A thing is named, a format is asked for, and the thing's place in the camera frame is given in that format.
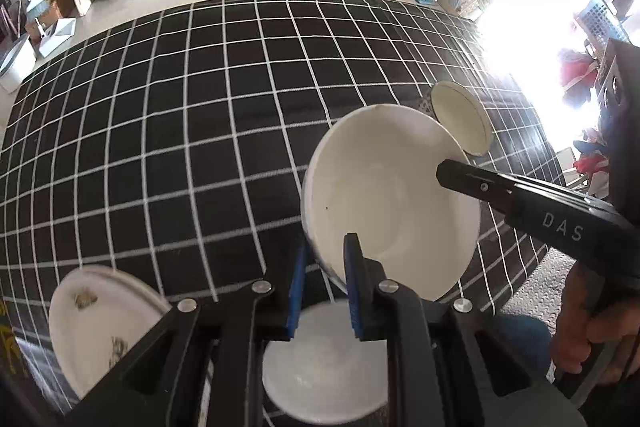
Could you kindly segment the right human hand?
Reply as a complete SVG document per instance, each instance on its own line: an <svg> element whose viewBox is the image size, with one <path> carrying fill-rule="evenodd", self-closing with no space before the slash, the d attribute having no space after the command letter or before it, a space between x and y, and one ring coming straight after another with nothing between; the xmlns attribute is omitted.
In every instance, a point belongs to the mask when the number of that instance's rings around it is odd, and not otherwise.
<svg viewBox="0 0 640 427"><path fill-rule="evenodd" d="M575 263L565 280L561 311L550 343L551 360L561 371L579 374L592 347L617 343L615 355L600 378L600 384L614 384L639 369L639 351L630 361L639 332L639 299L615 303L595 314L587 310L587 295L585 270Z"/></svg>

